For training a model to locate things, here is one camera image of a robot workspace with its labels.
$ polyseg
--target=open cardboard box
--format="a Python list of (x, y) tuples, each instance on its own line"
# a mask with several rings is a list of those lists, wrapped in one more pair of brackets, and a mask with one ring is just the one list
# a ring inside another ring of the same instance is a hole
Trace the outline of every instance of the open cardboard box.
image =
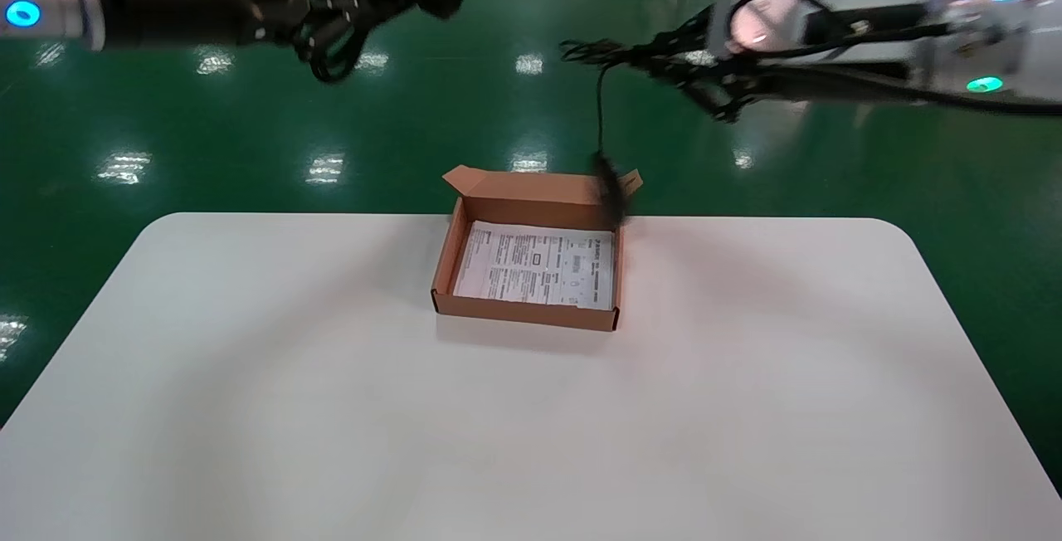
[[(491, 299), (457, 297), (453, 287), (458, 264), (464, 256), (468, 232), (475, 221), (564, 227), (611, 230), (598, 200), (593, 176), (528, 172), (493, 172), (458, 166), (443, 175), (460, 197), (443, 242), (443, 251), (431, 285), (431, 300), (441, 315), (479, 317), (525, 323), (543, 323), (612, 332), (619, 323), (623, 281), (623, 232), (615, 232), (613, 308), (600, 310), (570, 305), (543, 305)], [(620, 179), (626, 195), (641, 186), (637, 170)]]

